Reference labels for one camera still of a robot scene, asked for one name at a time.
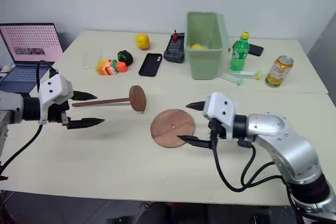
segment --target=smartphone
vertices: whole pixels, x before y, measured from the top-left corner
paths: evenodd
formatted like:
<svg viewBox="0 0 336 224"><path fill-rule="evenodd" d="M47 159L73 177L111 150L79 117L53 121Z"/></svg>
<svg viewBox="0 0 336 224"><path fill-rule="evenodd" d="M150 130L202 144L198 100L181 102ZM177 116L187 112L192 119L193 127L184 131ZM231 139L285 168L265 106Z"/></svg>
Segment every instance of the smartphone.
<svg viewBox="0 0 336 224"><path fill-rule="evenodd" d="M148 77L156 76L161 61L162 54L147 54L139 70L139 75Z"/></svg>
<svg viewBox="0 0 336 224"><path fill-rule="evenodd" d="M263 47L259 47L259 46L253 45L253 44L249 44L249 45L250 45L250 51L248 53L250 55L260 56L262 54L262 51L264 50Z"/></svg>

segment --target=robotic arm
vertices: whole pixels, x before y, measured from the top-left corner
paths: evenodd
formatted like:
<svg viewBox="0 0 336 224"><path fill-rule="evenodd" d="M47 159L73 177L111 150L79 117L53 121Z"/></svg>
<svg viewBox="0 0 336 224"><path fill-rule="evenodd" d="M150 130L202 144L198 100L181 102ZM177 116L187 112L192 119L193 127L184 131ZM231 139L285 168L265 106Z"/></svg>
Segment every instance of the robotic arm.
<svg viewBox="0 0 336 224"><path fill-rule="evenodd" d="M213 148L218 138L228 141L237 138L242 147L259 144L269 152L280 171L296 212L313 220L336 223L335 193L322 173L316 151L307 139L291 129L285 117L272 112L237 115L232 101L219 92L205 102L187 107L203 111L210 121L211 141L179 136L182 140L205 148Z"/></svg>
<svg viewBox="0 0 336 224"><path fill-rule="evenodd" d="M70 109L68 99L85 101L96 99L90 93L73 91L71 82L54 73L41 84L38 97L22 97L20 94L0 91L0 155L7 137L8 124L38 121L40 125L57 122L67 129L91 127L104 121L98 118L71 120L66 111Z"/></svg>

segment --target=wooden mallet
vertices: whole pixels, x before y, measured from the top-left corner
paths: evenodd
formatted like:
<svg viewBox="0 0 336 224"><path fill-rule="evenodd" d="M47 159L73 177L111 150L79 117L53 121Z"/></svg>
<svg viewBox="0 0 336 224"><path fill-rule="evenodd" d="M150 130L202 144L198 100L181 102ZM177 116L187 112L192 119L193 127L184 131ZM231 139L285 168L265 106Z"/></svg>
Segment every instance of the wooden mallet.
<svg viewBox="0 0 336 224"><path fill-rule="evenodd" d="M143 89L136 85L130 88L129 97L128 98L119 98L119 99L111 99L111 100L101 100L101 101L92 101L92 102L78 102L73 103L73 107L86 107L86 106L94 106L94 105L129 105L131 104L132 108L135 111L143 112L146 108L146 95Z"/></svg>

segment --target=yellow cap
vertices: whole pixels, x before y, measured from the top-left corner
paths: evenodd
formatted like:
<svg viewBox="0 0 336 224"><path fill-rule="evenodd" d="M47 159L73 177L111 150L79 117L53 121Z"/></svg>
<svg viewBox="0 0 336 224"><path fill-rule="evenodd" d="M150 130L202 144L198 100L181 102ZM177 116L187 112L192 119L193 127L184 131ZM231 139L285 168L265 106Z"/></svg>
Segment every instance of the yellow cap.
<svg viewBox="0 0 336 224"><path fill-rule="evenodd" d="M262 71L257 72L257 77L256 77L256 79L257 79L257 80L260 80L260 79L262 78L262 75L263 75L263 72L262 72Z"/></svg>
<svg viewBox="0 0 336 224"><path fill-rule="evenodd" d="M248 39L248 37L250 36L250 33L248 31L244 31L241 33L241 38L242 39Z"/></svg>

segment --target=round wooden disc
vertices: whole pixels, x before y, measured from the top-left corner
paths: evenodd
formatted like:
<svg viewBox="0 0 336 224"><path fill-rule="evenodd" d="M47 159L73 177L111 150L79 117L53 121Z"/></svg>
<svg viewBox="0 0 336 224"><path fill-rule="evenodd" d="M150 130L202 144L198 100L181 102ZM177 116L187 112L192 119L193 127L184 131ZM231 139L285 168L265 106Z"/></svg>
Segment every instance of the round wooden disc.
<svg viewBox="0 0 336 224"><path fill-rule="evenodd" d="M143 112L146 109L146 95L142 87L132 86L129 93L130 103L135 111Z"/></svg>
<svg viewBox="0 0 336 224"><path fill-rule="evenodd" d="M195 130L193 118L183 110L165 110L151 124L154 141L166 148L180 147L185 142L178 135L192 135Z"/></svg>

